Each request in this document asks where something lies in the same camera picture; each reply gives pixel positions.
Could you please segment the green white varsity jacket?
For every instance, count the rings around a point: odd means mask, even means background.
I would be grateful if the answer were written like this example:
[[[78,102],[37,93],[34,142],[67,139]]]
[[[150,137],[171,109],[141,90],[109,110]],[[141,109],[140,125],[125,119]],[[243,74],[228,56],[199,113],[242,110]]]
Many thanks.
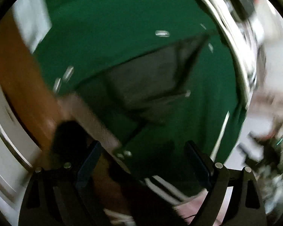
[[[51,28],[35,55],[46,84],[76,93],[117,139],[112,153],[164,201],[202,187],[182,139],[195,107],[193,66],[228,43],[200,0],[45,0]]]

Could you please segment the floral plush bed blanket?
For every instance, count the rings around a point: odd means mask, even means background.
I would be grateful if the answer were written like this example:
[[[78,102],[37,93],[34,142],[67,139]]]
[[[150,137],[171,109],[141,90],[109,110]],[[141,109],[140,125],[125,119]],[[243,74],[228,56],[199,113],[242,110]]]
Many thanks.
[[[257,0],[242,21],[230,0],[200,0],[228,43],[210,39],[193,66],[194,85],[183,141],[210,145],[210,158],[229,169],[249,167],[267,225],[283,223],[283,19]]]

